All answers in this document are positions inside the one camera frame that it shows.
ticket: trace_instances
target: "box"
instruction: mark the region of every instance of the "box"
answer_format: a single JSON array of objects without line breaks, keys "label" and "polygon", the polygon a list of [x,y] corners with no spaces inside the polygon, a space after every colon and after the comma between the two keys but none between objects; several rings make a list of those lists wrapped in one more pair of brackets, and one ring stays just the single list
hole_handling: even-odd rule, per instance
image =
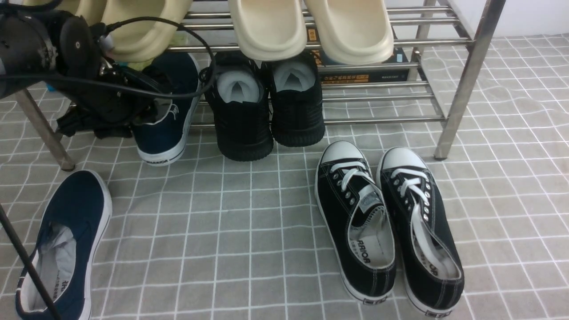
[{"label": "box", "polygon": [[[320,41],[318,30],[316,27],[307,27],[308,41]],[[315,54],[316,64],[322,67],[320,73],[320,81],[323,84],[348,84],[348,83],[376,83],[376,82],[392,82],[407,81],[409,69],[396,70],[375,70],[375,71],[342,71],[327,72],[324,71],[327,65],[344,65],[330,59],[323,50],[312,50]],[[403,48],[395,48],[393,55],[384,63],[407,63],[409,62]]]}]

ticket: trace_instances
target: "cream slide sandal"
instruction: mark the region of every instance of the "cream slide sandal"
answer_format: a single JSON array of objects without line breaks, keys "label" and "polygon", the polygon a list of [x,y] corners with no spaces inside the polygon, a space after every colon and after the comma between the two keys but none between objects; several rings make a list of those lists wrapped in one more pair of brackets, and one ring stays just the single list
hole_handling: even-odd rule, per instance
[{"label": "cream slide sandal", "polygon": [[[45,5],[51,0],[24,0],[25,6]],[[83,16],[88,25],[101,22],[105,11],[106,0],[63,0],[58,10],[68,11],[77,16]]]},{"label": "cream slide sandal", "polygon": [[[102,21],[106,24],[135,17],[160,17],[181,22],[192,0],[107,0]],[[176,27],[162,22],[140,21],[111,32],[108,55],[121,62],[143,62],[160,55],[168,47]]]},{"label": "cream slide sandal", "polygon": [[228,0],[237,43],[249,58],[277,61],[301,53],[307,41],[300,0]]},{"label": "cream slide sandal", "polygon": [[393,32],[384,0],[304,0],[322,49],[344,64],[370,64],[393,54]]}]

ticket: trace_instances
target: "blue slip-on shoe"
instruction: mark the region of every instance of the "blue slip-on shoe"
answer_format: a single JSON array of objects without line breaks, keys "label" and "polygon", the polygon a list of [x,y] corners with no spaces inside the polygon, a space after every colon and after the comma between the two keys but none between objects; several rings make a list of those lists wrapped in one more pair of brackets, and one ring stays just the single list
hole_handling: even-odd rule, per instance
[{"label": "blue slip-on shoe", "polygon": [[[173,87],[172,93],[184,94],[201,89],[200,67],[195,58],[184,52],[165,52],[150,66],[159,82]],[[131,127],[138,145],[138,154],[151,166],[167,166],[178,160],[185,150],[185,143],[192,116],[200,97],[181,100],[157,99],[156,122],[135,124]]]},{"label": "blue slip-on shoe", "polygon": [[[73,173],[47,205],[30,259],[62,319],[88,320],[91,271],[113,206],[106,184],[92,171]],[[24,320],[53,319],[26,268],[16,289]]]}]

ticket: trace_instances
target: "black knit shoe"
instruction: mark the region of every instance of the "black knit shoe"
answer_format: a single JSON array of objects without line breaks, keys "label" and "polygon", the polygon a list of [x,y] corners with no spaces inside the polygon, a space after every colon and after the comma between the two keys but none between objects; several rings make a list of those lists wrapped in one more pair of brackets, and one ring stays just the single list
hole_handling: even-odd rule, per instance
[{"label": "black knit shoe", "polygon": [[[266,157],[273,150],[273,137],[261,70],[240,51],[219,52],[215,61],[219,72],[205,99],[213,110],[219,150],[235,161]],[[200,74],[204,83],[210,76],[208,68]]]},{"label": "black knit shoe", "polygon": [[395,147],[384,154],[377,181],[401,245],[409,299],[426,316],[448,316],[464,272],[435,179],[418,155]]},{"label": "black knit shoe", "polygon": [[273,137],[281,145],[304,147],[324,136],[322,85],[318,67],[309,52],[263,63],[273,105]]}]

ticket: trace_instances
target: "gray floor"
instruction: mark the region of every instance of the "gray floor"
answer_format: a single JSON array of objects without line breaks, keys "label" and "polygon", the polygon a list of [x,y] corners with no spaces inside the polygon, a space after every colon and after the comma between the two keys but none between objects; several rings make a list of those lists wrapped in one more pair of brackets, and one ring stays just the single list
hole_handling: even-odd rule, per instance
[{"label": "gray floor", "polygon": [[[371,163],[409,146],[430,165],[467,282],[449,319],[569,319],[568,36],[493,42],[444,162],[432,158],[439,124],[332,127],[316,146],[275,146],[253,163],[222,157],[213,132],[192,132],[182,160],[162,168],[143,164],[133,140],[64,139],[78,168],[101,174],[113,195],[93,266],[92,319],[420,319],[401,271],[379,306],[355,303],[342,287],[312,190],[320,153],[337,140],[354,142]],[[452,48],[427,54],[446,102],[465,57]],[[66,105],[41,85],[31,92],[52,120]],[[417,113],[432,108],[325,106],[329,118]],[[0,102],[0,128],[0,203],[32,249],[43,208],[67,174],[15,102]],[[16,318],[21,267],[0,231],[2,319]]]}]

